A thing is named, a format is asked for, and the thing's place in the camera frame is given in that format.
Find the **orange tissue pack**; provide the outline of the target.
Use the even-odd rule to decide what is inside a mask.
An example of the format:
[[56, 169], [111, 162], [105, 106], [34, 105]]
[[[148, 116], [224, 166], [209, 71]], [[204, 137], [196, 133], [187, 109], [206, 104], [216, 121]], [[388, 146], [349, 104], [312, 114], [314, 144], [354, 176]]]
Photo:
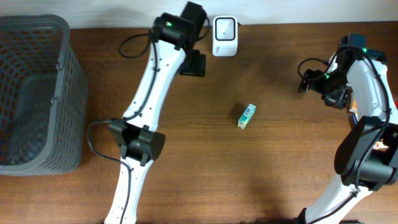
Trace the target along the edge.
[[350, 99], [350, 108], [349, 111], [351, 113], [357, 114], [358, 113], [358, 107], [357, 107], [357, 102], [354, 96], [351, 97]]

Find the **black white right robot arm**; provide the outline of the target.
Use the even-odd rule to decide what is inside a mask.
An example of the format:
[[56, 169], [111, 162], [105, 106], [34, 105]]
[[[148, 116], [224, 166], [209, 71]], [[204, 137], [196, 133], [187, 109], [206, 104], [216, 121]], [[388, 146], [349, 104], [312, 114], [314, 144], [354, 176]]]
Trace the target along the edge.
[[397, 181], [397, 106], [384, 52], [367, 48], [365, 36], [348, 34], [324, 64], [324, 71], [300, 75], [298, 92], [313, 90], [332, 108], [355, 104], [356, 124], [336, 151], [333, 179], [295, 223], [340, 223], [360, 200]]

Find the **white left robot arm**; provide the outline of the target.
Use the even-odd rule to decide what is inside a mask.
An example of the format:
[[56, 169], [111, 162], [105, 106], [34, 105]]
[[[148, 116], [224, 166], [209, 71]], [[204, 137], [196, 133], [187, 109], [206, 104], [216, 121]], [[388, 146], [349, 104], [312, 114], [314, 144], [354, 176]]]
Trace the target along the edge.
[[145, 72], [121, 119], [109, 122], [120, 148], [118, 184], [105, 223], [135, 223], [145, 177], [159, 158], [165, 135], [157, 132], [160, 112], [174, 77], [204, 77], [206, 57], [194, 48], [208, 17], [204, 8], [188, 2], [181, 15], [163, 13], [149, 33], [150, 53]]

